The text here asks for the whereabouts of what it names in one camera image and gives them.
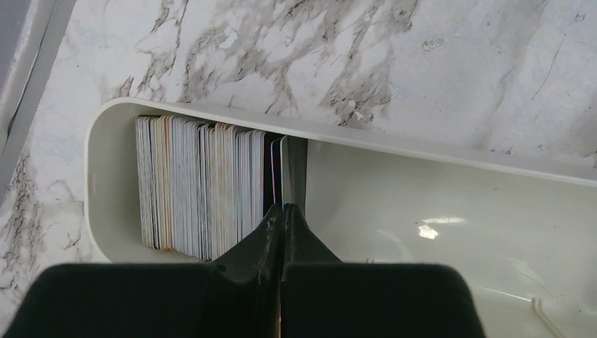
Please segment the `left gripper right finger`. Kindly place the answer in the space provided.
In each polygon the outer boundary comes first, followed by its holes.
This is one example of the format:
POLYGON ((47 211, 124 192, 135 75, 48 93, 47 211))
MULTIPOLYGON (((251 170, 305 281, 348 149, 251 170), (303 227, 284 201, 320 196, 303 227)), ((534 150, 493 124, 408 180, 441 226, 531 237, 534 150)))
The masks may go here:
POLYGON ((284 207, 283 337, 483 337, 472 294, 451 267, 346 263, 284 207))

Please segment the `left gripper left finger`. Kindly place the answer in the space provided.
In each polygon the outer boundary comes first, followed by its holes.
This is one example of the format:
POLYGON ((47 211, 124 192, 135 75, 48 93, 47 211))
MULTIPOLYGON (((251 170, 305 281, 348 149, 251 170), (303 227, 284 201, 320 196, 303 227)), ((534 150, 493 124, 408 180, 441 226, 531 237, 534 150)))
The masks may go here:
POLYGON ((283 211, 208 263, 47 268, 7 337, 276 337, 283 211))

